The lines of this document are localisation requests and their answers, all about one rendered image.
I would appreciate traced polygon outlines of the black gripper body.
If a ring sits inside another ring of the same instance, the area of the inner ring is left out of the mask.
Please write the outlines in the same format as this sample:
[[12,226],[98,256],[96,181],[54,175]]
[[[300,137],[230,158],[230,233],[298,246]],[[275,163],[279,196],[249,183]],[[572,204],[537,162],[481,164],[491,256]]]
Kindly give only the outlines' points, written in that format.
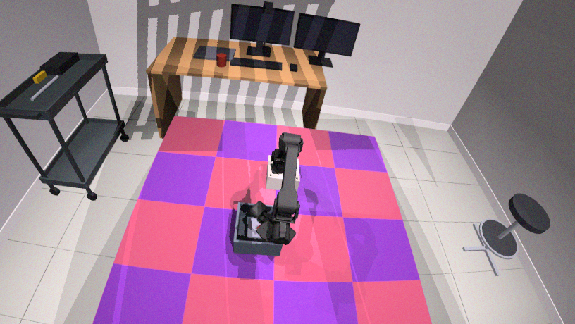
[[[272,212],[271,212],[271,213],[267,213],[267,214],[264,212],[264,209],[265,209],[266,207],[267,207],[267,205],[263,204],[261,201],[257,201],[257,202],[255,203],[255,205],[249,210],[249,214],[250,214],[251,216],[253,216],[254,218],[258,218],[258,217],[259,217],[258,219],[259,219],[261,222],[264,222],[266,219],[268,219],[268,220],[271,222],[271,224],[273,224],[275,221],[271,221]],[[291,240],[293,240],[293,238],[295,237],[295,235],[296,235],[296,231],[293,230],[292,228],[290,228],[290,242],[291,242]],[[289,242],[289,243],[290,243],[290,242]],[[289,244],[289,243],[288,243],[288,244]],[[285,245],[288,245],[288,244],[285,244]]]

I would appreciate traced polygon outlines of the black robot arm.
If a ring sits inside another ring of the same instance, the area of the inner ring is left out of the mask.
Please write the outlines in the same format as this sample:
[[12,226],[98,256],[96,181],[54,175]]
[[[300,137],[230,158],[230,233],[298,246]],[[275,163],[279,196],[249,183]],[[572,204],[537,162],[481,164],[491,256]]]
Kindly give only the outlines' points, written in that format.
[[[266,242],[288,244],[290,242],[290,224],[295,224],[299,215],[298,194],[295,190],[297,172],[297,157],[302,151],[301,135],[282,132],[279,136],[278,148],[271,154],[271,170],[273,174],[283,173],[282,187],[274,199],[271,221],[266,219],[256,232]],[[294,216],[292,216],[294,214]]]

